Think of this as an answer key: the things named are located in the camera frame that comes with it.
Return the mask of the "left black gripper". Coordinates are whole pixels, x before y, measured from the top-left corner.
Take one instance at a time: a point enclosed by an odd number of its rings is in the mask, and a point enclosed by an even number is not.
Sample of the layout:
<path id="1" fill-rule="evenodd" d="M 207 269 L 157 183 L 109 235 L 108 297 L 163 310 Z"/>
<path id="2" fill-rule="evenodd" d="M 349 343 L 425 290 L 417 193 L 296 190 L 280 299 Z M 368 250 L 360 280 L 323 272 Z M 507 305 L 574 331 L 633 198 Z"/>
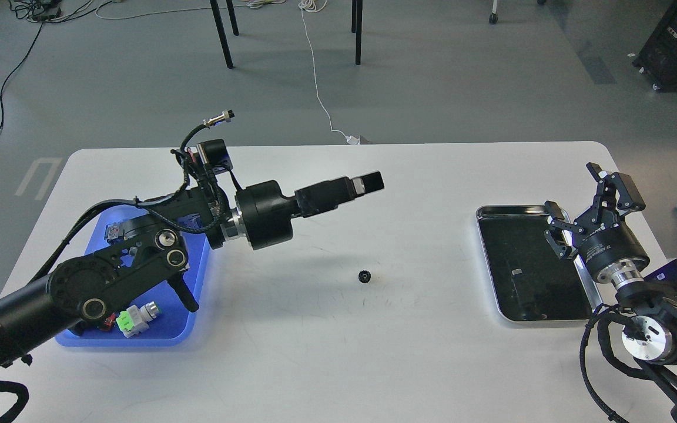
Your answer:
<path id="1" fill-rule="evenodd" d="M 237 192 L 236 203 L 248 243 L 257 251 L 290 241 L 293 238 L 293 217 L 308 219 L 333 211 L 339 204 L 383 189 L 381 172 L 371 172 L 353 179 L 343 176 L 324 180 L 296 190 L 296 199 L 284 196 L 276 180 L 267 180 Z"/>

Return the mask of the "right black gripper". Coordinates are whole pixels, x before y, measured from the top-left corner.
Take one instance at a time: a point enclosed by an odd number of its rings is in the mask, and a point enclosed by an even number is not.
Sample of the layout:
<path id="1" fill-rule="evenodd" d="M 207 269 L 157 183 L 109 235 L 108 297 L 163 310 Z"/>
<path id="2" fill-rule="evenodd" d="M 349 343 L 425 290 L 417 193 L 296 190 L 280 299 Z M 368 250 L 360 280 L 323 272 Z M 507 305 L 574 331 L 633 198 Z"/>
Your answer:
<path id="1" fill-rule="evenodd" d="M 546 241 L 561 260 L 574 260 L 578 250 L 597 284 L 621 288 L 643 281 L 641 271 L 650 259 L 626 223 L 626 215 L 646 208 L 641 193 L 628 174 L 606 172 L 596 163 L 587 163 L 586 168 L 597 182 L 592 204 L 586 209 L 586 230 L 595 232 L 576 249 L 572 235 L 581 235 L 581 227 L 570 223 L 557 203 L 546 201 Z"/>

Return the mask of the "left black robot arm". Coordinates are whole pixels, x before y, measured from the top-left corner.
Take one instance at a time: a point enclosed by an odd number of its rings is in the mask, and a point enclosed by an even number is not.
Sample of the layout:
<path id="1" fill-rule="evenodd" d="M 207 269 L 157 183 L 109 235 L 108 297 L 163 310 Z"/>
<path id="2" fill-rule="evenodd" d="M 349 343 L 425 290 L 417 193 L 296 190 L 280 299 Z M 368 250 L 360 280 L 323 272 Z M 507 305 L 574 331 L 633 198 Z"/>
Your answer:
<path id="1" fill-rule="evenodd" d="M 187 311 L 199 305 L 185 282 L 190 257 L 183 234 L 203 234 L 212 249 L 229 239 L 247 238 L 253 250 L 292 239 L 292 219 L 308 219 L 338 208 L 360 196 L 382 190 L 380 172 L 324 180 L 285 196 L 278 182 L 267 180 L 242 188 L 234 183 L 236 206 L 231 208 L 217 176 L 232 172 L 223 140 L 188 146 L 200 131 L 229 122 L 225 110 L 204 120 L 171 150 L 183 172 L 173 193 L 150 200 L 105 200 L 86 210 L 53 254 L 23 287 L 0 299 L 0 368 L 14 361 L 32 363 L 31 351 L 64 330 L 75 333 L 98 327 L 110 316 L 128 328 L 130 303 L 161 282 L 169 284 Z M 107 246 L 87 255 L 56 263 L 72 239 L 107 209 L 129 206 L 143 211 L 133 219 L 110 224 Z M 11 422 L 29 401 L 18 382 L 0 380 L 0 422 Z"/>

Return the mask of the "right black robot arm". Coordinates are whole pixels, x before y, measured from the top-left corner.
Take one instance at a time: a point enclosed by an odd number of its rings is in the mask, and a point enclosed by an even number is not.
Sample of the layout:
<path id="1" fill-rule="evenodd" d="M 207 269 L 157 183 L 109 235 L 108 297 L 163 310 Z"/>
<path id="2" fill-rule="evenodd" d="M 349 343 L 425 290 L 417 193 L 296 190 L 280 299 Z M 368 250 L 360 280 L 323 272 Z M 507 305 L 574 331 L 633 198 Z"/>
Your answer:
<path id="1" fill-rule="evenodd" d="M 573 221 L 553 201 L 545 238 L 558 258 L 580 260 L 593 282 L 615 287 L 615 305 L 594 308 L 579 348 L 579 367 L 586 390 L 610 421 L 624 419 L 596 393 L 586 372 L 586 347 L 593 330 L 607 361 L 627 377 L 648 380 L 673 402 L 677 422 L 677 259 L 647 276 L 650 259 L 626 217 L 645 208 L 628 174 L 605 172 L 586 164 L 596 182 L 591 205 Z"/>

